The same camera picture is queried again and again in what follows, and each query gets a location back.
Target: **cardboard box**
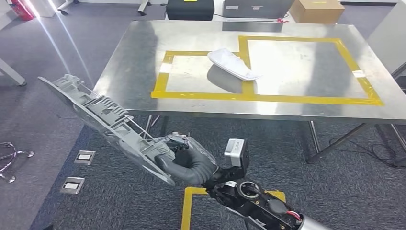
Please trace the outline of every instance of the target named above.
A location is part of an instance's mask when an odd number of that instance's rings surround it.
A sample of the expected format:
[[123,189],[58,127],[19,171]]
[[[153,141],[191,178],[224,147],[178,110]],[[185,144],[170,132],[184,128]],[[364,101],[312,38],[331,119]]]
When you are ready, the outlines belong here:
[[297,23],[336,23],[344,11],[337,0],[295,0],[289,13]]

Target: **red fire extinguisher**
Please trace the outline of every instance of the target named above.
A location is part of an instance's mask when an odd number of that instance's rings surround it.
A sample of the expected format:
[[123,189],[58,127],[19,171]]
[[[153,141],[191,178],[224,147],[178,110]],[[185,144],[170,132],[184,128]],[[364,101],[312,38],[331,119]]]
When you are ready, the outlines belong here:
[[23,21],[29,21],[34,18],[28,10],[28,7],[25,6],[20,0],[7,0],[7,3]]

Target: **gray case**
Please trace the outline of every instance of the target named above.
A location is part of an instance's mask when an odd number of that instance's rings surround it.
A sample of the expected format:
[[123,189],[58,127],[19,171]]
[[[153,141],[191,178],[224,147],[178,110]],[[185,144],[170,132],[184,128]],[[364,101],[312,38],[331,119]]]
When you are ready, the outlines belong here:
[[283,18],[294,0],[225,0],[227,18]]

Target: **white tape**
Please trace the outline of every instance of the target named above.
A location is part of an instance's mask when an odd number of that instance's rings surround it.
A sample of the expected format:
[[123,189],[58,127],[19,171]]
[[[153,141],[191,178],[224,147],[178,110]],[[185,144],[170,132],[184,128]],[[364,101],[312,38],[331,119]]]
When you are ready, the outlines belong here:
[[236,187],[237,182],[235,181],[227,181],[224,185],[230,186],[230,187]]
[[89,160],[90,157],[91,157],[91,155],[88,155],[88,154],[80,154],[78,159],[80,159],[80,160]]
[[170,73],[172,69],[172,64],[170,63],[162,63],[161,69],[159,70],[160,73]]
[[354,76],[356,78],[364,78],[365,77],[364,71],[362,71],[360,69],[353,71],[352,74],[354,74]]
[[238,10],[238,6],[226,6],[226,10]]
[[76,183],[66,183],[65,184],[65,188],[67,188],[67,189],[77,189],[78,188],[78,184],[76,184]]

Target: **yellow tape square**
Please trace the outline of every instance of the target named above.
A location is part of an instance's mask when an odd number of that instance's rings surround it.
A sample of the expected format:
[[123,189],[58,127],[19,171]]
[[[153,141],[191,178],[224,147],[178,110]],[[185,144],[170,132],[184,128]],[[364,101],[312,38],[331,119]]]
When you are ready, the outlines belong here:
[[[266,193],[269,193],[283,202],[286,202],[285,193],[278,190],[265,190]],[[183,199],[183,209],[182,209],[182,222],[180,230],[190,230],[190,221],[192,216],[192,200],[193,194],[203,194],[208,195],[205,188],[196,188],[196,187],[186,187],[185,196]]]
[[210,51],[166,51],[162,66],[157,77],[152,98],[177,98],[177,99],[207,99],[207,100],[233,100],[233,101],[263,101],[263,102],[292,102],[305,104],[345,104],[345,105],[374,105],[383,106],[378,93],[369,83],[367,77],[352,58],[350,52],[339,38],[308,38],[308,37],[272,37],[272,36],[239,36],[239,52],[234,52],[251,68],[249,59],[249,40],[262,41],[295,41],[295,42],[329,42],[335,44],[338,52],[343,57],[354,77],[364,90],[366,98],[349,97],[320,97],[320,96],[293,96],[293,95],[263,95],[255,94],[252,81],[242,82],[242,93],[215,93],[215,92],[168,92],[169,72],[176,55],[181,56],[206,56]]

